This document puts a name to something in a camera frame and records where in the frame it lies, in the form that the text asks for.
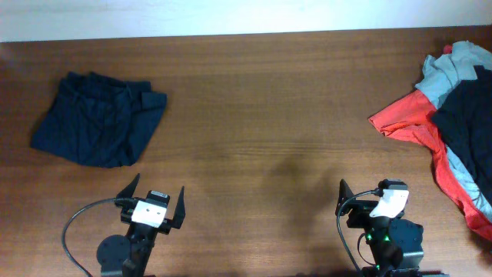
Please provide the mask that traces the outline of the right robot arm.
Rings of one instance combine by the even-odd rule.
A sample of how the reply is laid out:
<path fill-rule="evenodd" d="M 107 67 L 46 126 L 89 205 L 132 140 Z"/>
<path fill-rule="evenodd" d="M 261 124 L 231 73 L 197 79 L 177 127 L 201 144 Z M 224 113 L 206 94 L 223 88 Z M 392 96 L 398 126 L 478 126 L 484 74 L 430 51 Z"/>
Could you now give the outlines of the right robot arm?
<path fill-rule="evenodd" d="M 377 188 L 353 193 L 340 180 L 335 209 L 337 232 L 356 273 L 363 277 L 448 277 L 441 271 L 422 271 L 424 227 L 403 218 L 409 197 L 407 184 L 384 179 Z M 345 240 L 341 218 L 347 215 L 349 229 L 361 229 L 358 241 L 370 247 L 373 262 L 361 268 Z"/>

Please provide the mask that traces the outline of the light grey blue garment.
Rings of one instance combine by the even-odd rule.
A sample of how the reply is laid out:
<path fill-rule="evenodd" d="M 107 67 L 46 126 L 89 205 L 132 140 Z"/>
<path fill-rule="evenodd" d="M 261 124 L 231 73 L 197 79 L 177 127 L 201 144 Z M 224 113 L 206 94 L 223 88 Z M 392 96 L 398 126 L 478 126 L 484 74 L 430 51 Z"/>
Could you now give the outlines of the light grey blue garment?
<path fill-rule="evenodd" d="M 415 85 L 422 91 L 435 108 L 440 108 L 451 91 L 463 80 L 476 80 L 475 65 L 491 68 L 491 53 L 469 41 L 455 42 L 450 46 L 451 53 L 440 58 L 428 55 L 424 61 L 422 72 L 424 78 Z M 446 147 L 450 170 L 460 187 L 472 200 L 479 212 L 491 219 L 491 205 L 468 172 L 460 158 Z"/>

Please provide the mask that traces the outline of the red orange garment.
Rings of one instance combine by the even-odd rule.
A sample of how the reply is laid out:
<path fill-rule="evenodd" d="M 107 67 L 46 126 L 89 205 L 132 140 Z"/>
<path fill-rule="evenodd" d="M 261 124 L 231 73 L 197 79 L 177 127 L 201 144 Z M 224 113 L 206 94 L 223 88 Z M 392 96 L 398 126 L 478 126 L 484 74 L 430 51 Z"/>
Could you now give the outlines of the red orange garment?
<path fill-rule="evenodd" d="M 444 54 L 450 54 L 450 45 Z M 491 240 L 491 219 L 473 206 L 472 200 L 460 187 L 450 170 L 446 145 L 431 116 L 437 108 L 430 103 L 422 91 L 415 91 L 392 103 L 369 118 L 369 122 L 382 135 L 405 142 L 413 142 L 430 149 L 434 164 L 436 183 L 464 213 L 467 227 L 481 237 Z"/>

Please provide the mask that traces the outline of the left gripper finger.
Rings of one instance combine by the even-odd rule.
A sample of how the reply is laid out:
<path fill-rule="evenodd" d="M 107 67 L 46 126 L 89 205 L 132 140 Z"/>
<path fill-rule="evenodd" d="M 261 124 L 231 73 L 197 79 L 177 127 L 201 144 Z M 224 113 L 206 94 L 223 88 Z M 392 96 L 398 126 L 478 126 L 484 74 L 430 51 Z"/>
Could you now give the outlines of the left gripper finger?
<path fill-rule="evenodd" d="M 133 195 L 135 193 L 135 190 L 138 186 L 139 180 L 140 180 L 140 174 L 138 173 L 133 178 L 133 180 L 116 195 L 116 198 L 117 199 L 132 199 Z"/>
<path fill-rule="evenodd" d="M 180 229 L 183 221 L 185 220 L 185 187 L 181 187 L 180 194 L 178 196 L 178 201 L 175 207 L 175 213 L 172 219 L 172 227 L 174 229 Z"/>

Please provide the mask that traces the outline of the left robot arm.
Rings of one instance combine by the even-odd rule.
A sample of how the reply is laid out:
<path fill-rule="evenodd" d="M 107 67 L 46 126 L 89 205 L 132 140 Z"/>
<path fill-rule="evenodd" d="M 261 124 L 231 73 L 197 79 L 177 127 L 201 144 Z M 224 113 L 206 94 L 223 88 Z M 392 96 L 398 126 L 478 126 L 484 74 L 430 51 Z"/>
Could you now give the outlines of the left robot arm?
<path fill-rule="evenodd" d="M 120 208 L 120 219 L 128 224 L 125 235 L 111 235 L 104 239 L 96 252 L 102 276 L 143 277 L 155 240 L 180 229 L 186 216 L 185 190 L 181 189 L 173 216 L 166 217 L 171 197 L 150 190 L 144 198 L 135 197 L 140 176 L 117 195 L 115 206 Z"/>

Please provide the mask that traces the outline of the folded navy blue garment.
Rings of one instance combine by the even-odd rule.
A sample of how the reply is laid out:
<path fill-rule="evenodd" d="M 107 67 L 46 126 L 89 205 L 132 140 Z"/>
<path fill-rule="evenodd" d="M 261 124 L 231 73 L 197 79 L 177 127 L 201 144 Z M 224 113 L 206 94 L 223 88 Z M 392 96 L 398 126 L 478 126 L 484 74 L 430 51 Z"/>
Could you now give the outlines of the folded navy blue garment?
<path fill-rule="evenodd" d="M 149 81 L 69 72 L 30 146 L 79 165 L 134 165 L 165 112 L 168 97 Z"/>

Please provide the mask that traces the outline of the dark green black t-shirt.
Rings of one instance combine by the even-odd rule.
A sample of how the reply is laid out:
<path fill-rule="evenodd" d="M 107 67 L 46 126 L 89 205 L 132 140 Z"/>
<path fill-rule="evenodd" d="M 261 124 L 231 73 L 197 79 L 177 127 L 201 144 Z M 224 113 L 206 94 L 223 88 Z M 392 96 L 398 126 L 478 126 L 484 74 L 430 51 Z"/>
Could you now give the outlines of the dark green black t-shirt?
<path fill-rule="evenodd" d="M 434 113 L 443 141 L 462 161 L 481 192 L 491 197 L 491 70 L 474 66 Z"/>

